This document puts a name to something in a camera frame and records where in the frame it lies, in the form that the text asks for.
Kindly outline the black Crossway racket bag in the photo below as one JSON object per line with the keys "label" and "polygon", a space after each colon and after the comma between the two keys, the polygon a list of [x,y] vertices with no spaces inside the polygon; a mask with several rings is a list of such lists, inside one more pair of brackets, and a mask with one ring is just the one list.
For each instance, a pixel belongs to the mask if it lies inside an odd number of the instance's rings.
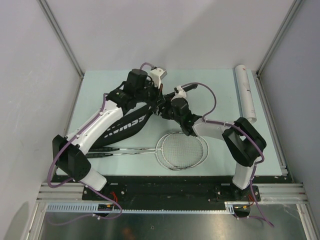
{"label": "black Crossway racket bag", "polygon": [[[175,96],[175,91],[163,94],[163,102],[158,105],[151,105],[145,102],[137,102],[135,98],[136,90],[141,89],[129,86],[127,83],[122,84],[123,89],[120,87],[111,91],[106,99],[116,103],[123,112],[123,117],[115,121],[109,126],[100,137],[93,143],[91,150],[109,146],[111,144],[120,142],[137,134],[145,126],[151,115],[160,116],[160,107],[167,99],[172,99]],[[182,132],[187,136],[195,136],[193,125],[180,125]]]}

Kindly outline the white shuttlecock tube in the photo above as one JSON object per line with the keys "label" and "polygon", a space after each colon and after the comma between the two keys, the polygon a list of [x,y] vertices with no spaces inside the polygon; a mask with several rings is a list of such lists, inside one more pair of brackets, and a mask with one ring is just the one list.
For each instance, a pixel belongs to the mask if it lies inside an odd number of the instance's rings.
{"label": "white shuttlecock tube", "polygon": [[234,68],[234,71],[236,76],[242,115],[251,124],[254,124],[257,121],[257,116],[246,66],[243,64],[237,65]]}

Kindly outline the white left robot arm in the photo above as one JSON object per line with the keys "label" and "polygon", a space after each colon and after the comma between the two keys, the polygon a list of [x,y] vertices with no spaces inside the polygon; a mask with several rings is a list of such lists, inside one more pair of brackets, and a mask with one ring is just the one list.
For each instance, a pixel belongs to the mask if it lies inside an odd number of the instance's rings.
{"label": "white left robot arm", "polygon": [[109,127],[138,103],[157,103],[162,94],[162,79],[166,74],[166,70],[160,67],[150,72],[132,69],[125,81],[103,94],[102,106],[82,126],[65,137],[57,135],[53,139],[54,158],[50,170],[58,167],[68,174],[69,180],[92,188],[98,199],[107,199],[111,193],[111,188],[106,184],[107,179],[92,167],[86,154]]}

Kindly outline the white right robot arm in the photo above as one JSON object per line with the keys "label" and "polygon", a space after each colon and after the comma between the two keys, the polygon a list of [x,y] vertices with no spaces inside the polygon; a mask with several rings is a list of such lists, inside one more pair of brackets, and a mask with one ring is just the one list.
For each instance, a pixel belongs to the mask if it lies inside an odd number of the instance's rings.
{"label": "white right robot arm", "polygon": [[246,118],[239,117],[232,123],[206,120],[192,113],[188,101],[183,97],[165,98],[154,113],[166,120],[174,120],[187,136],[224,141],[236,161],[230,194],[237,201],[248,196],[257,165],[265,159],[263,151],[267,143]]}

